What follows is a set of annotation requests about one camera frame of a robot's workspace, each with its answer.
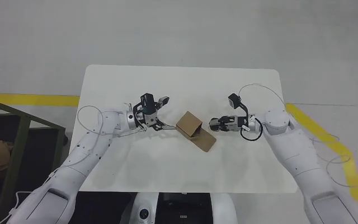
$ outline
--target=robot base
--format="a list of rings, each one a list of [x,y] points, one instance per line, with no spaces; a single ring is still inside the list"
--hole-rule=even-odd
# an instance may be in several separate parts
[[[225,193],[138,193],[129,224],[237,224],[234,203]]]

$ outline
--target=box flap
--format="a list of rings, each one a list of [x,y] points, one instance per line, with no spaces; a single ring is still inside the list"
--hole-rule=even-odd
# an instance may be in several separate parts
[[[198,137],[193,138],[190,141],[196,144],[196,146],[198,146],[204,152],[208,152],[216,142],[216,138],[209,134],[209,132],[207,132],[206,130],[201,129]]]
[[[194,137],[196,134],[198,134],[201,125],[202,121],[191,114],[189,111],[187,111],[177,123],[177,127],[179,127],[189,137]]]

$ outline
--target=robotic end effector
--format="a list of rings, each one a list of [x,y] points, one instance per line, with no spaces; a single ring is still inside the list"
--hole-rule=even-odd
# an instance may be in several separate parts
[[[141,127],[144,129],[142,124],[153,128],[156,131],[159,130],[174,130],[174,126],[167,125],[158,119],[158,110],[165,106],[169,102],[169,97],[161,97],[157,102],[154,101],[152,94],[144,94],[140,97],[140,103],[133,107],[133,116],[128,116],[129,122],[132,126]]]
[[[240,96],[231,94],[229,97],[229,104],[232,108],[240,107],[245,111],[245,116],[222,116],[221,118],[212,118],[209,122],[210,129],[218,132],[242,132],[251,131],[255,133],[262,133],[261,122],[253,115],[248,113],[247,107],[241,102]]]

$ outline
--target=cardboard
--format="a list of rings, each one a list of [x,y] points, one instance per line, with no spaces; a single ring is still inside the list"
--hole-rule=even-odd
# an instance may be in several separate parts
[[[216,142],[216,138],[202,127],[202,121],[187,111],[176,124],[178,132],[204,152],[208,152]]]

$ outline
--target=circular button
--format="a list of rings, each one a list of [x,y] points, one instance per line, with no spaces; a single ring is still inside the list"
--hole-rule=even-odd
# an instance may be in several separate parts
[[[146,209],[140,210],[140,212],[139,212],[139,218],[141,218],[141,219],[143,219],[143,220],[146,220],[146,219],[148,218],[148,216],[149,216],[148,210],[146,210]]]

